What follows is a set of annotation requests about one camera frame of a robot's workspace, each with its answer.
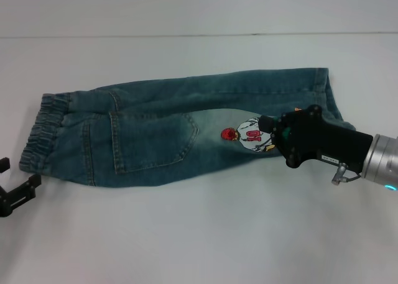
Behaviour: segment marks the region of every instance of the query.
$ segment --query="black clamp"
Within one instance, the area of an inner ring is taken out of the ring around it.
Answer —
[[[0,160],[0,173],[10,169],[10,159]],[[6,192],[0,186],[0,217],[7,217],[12,211],[29,200],[36,197],[35,189],[42,184],[42,177],[38,174],[32,175],[18,188]]]
[[[370,135],[324,120],[319,105],[284,113],[281,117],[261,116],[259,129],[270,134],[272,144],[285,157],[290,168],[297,168],[310,159],[339,167],[340,172],[333,183],[353,180],[343,177],[346,170],[357,174],[362,172],[373,141]]]

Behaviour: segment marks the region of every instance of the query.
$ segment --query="white surface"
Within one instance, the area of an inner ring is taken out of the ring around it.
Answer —
[[[397,0],[0,0],[0,37],[397,32]]]
[[[0,40],[11,183],[42,93],[236,70],[326,66],[359,131],[398,134],[398,35]],[[157,188],[44,178],[0,220],[0,283],[397,283],[398,195],[282,158]]]

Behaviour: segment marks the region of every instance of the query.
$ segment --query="elastic waistband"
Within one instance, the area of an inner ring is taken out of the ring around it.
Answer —
[[[43,95],[40,111],[19,161],[22,171],[42,172],[45,160],[53,149],[57,129],[68,112],[68,105],[68,93]]]

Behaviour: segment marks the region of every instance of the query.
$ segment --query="silver cylinder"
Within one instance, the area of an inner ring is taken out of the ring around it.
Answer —
[[[373,138],[366,156],[362,177],[390,190],[398,190],[398,138],[383,135]]]

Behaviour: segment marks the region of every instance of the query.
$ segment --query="faded denim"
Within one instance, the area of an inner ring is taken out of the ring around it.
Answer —
[[[319,104],[326,68],[255,70],[45,94],[20,169],[91,186],[157,186],[279,155],[260,115]]]

